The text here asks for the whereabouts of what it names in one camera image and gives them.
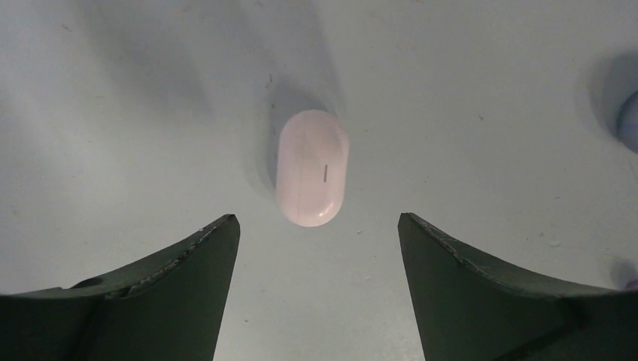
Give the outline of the white earbud charging case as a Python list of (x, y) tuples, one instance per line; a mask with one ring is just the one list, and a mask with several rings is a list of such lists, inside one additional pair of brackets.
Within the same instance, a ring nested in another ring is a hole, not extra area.
[(303, 227), (322, 226), (345, 198), (350, 139), (331, 113), (292, 116), (278, 141), (275, 195), (283, 215)]

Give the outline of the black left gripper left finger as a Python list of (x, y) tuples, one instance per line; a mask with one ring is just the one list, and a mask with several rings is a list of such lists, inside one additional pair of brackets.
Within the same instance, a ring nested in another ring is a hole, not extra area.
[(240, 240), (227, 214), (70, 288), (1, 297), (3, 360), (211, 360)]

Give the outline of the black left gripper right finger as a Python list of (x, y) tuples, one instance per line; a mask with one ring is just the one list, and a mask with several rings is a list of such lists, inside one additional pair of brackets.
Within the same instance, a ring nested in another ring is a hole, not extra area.
[(549, 277), (412, 213), (400, 249), (428, 360), (635, 360), (637, 292)]

